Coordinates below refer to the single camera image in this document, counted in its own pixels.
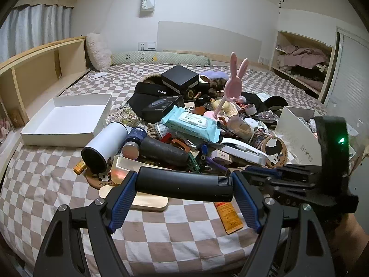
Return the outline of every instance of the mattress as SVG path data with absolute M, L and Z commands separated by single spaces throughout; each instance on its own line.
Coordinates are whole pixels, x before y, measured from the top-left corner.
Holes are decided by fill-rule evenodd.
M 108 75 L 94 79 L 93 73 L 89 73 L 62 95 L 111 93 L 115 109 L 133 95 L 143 75 L 162 73 L 171 67 L 170 64 L 112 66 Z M 221 70 L 229 74 L 229 67 L 224 66 L 188 68 L 198 73 Z M 248 70 L 242 82 L 247 92 L 279 95 L 290 106 L 325 113 L 320 102 L 272 72 Z M 0 232 L 30 267 L 36 262 L 57 207 L 87 206 L 98 198 L 98 191 L 89 186 L 84 176 L 73 172 L 80 158 L 80 148 L 20 144 L 10 160 L 0 192 Z M 237 203 L 232 203 L 245 223 Z M 87 230 L 82 230 L 82 237 L 90 271 L 98 276 Z M 168 208 L 161 213 L 130 210 L 113 239 L 127 270 L 138 275 L 241 266 L 252 250 L 256 234 L 245 224 L 243 229 L 227 235 L 213 203 L 169 199 Z

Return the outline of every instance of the pink rabbit mirror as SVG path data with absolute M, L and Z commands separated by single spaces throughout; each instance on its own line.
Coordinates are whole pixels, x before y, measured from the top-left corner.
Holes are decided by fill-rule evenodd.
M 226 82 L 224 86 L 224 96 L 219 103 L 218 107 L 215 111 L 207 111 L 204 113 L 205 117 L 212 118 L 217 120 L 218 113 L 222 109 L 223 104 L 226 100 L 234 101 L 237 99 L 242 93 L 242 78 L 246 73 L 247 67 L 249 65 L 249 60 L 246 58 L 243 60 L 241 66 L 239 67 L 238 76 L 237 76 L 237 56 L 234 52 L 231 54 L 231 60 L 229 62 L 231 77 Z

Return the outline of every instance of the metal screw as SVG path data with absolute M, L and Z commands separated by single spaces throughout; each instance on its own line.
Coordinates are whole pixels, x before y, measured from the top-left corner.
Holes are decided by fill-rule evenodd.
M 103 198 L 97 198 L 95 200 L 95 205 L 103 205 L 104 202 L 105 202 L 105 199 L 103 199 Z
M 310 206 L 310 204 L 304 203 L 304 204 L 302 204 L 302 209 L 305 210 L 305 211 L 310 211 L 311 206 Z
M 67 210 L 67 206 L 65 204 L 62 204 L 58 207 L 59 211 L 66 211 Z
M 273 198 L 265 198 L 265 203 L 268 205 L 273 205 L 275 203 Z

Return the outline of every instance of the rabbit ear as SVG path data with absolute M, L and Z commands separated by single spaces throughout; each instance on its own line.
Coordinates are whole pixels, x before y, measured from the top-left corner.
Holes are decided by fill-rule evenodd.
M 245 75 L 248 65 L 249 65 L 249 60 L 245 58 L 241 66 L 239 67 L 239 71 L 238 71 L 238 77 L 240 79 L 242 79 L 242 77 Z
M 231 60 L 229 61 L 229 66 L 231 69 L 231 78 L 235 78 L 237 76 L 237 56 L 236 53 L 232 52 Z

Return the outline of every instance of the purple fluffy item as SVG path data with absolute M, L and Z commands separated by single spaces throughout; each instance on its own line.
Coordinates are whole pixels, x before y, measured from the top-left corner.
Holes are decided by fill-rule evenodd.
M 225 72 L 222 72 L 222 71 L 216 71 L 216 72 L 215 71 L 206 71 L 206 72 L 200 73 L 200 75 L 205 75 L 210 80 L 219 79 L 219 78 L 226 79 L 226 80 L 229 79 L 228 74 L 225 73 Z

